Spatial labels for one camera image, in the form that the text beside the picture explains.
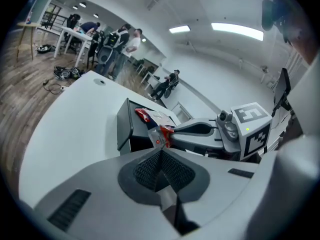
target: computer monitor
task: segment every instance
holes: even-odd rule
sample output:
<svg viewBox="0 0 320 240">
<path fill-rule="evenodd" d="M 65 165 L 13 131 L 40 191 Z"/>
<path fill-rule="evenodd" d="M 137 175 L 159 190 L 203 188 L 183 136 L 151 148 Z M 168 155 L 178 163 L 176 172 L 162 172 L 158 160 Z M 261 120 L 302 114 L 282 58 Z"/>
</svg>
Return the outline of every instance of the computer monitor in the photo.
<svg viewBox="0 0 320 240">
<path fill-rule="evenodd" d="M 274 112 L 282 106 L 283 102 L 286 101 L 290 91 L 291 85 L 288 71 L 286 68 L 283 67 L 274 93 Z"/>
</svg>

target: plastic packet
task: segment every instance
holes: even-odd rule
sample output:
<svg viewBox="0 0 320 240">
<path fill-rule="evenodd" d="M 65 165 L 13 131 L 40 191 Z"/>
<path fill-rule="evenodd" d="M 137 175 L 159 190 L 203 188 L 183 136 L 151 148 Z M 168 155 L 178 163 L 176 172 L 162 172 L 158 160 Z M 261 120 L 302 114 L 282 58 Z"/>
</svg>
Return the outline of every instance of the plastic packet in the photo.
<svg viewBox="0 0 320 240">
<path fill-rule="evenodd" d="M 160 125 L 148 130 L 148 136 L 155 148 L 170 148 L 170 134 L 174 132 L 172 127 Z"/>
</svg>

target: pile of cables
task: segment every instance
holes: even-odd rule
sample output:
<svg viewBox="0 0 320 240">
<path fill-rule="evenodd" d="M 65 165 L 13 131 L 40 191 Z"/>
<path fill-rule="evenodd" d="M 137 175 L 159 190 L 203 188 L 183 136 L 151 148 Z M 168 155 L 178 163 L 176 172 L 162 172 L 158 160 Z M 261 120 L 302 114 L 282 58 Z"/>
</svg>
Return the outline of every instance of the pile of cables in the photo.
<svg viewBox="0 0 320 240">
<path fill-rule="evenodd" d="M 42 83 L 42 86 L 43 88 L 47 91 L 47 92 L 50 92 L 52 93 L 53 95 L 59 95 L 60 93 L 62 93 L 62 91 L 64 90 L 64 88 L 66 87 L 69 87 L 71 85 L 71 82 L 69 80 L 58 80 L 58 81 L 61 81 L 61 82 L 67 82 L 68 85 L 61 85 L 59 83 L 52 83 L 52 84 L 49 84 L 47 86 L 47 84 L 49 83 L 50 80 L 53 80 L 54 78 L 52 79 L 47 79 L 45 80 L 43 83 Z"/>
</svg>

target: recessed light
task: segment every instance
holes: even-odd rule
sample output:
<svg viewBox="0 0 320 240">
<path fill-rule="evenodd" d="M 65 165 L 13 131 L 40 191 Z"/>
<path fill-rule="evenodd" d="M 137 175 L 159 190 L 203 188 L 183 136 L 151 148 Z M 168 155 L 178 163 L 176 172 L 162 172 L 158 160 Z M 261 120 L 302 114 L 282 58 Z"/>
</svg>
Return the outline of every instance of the recessed light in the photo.
<svg viewBox="0 0 320 240">
<path fill-rule="evenodd" d="M 174 28 L 170 28 L 169 31 L 170 31 L 172 34 L 180 33 L 180 32 L 189 32 L 189 31 L 190 31 L 190 27 L 189 27 L 188 25 L 185 25 L 185 26 L 177 26 L 177 27 L 174 27 Z"/>
<path fill-rule="evenodd" d="M 227 24 L 227 23 L 211 23 L 211 25 L 213 30 L 236 33 L 236 34 L 257 39 L 259 41 L 264 40 L 264 33 L 262 31 L 259 31 L 250 27 Z"/>
</svg>

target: black pants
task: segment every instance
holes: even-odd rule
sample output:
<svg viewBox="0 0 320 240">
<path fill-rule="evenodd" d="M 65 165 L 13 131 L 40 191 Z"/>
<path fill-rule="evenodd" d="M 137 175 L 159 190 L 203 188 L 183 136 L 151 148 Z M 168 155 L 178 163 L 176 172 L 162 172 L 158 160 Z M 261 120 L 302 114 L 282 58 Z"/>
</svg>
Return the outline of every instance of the black pants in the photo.
<svg viewBox="0 0 320 240">
<path fill-rule="evenodd" d="M 151 93 L 151 97 L 154 97 L 155 95 L 157 95 L 158 92 L 160 92 L 159 95 L 156 96 L 156 101 L 160 100 L 160 98 L 162 97 L 162 95 L 165 94 L 166 89 L 168 87 L 168 84 L 166 82 L 162 82 L 159 84 L 159 86 L 157 88 L 155 88 L 155 90 L 153 91 L 153 93 Z"/>
</svg>

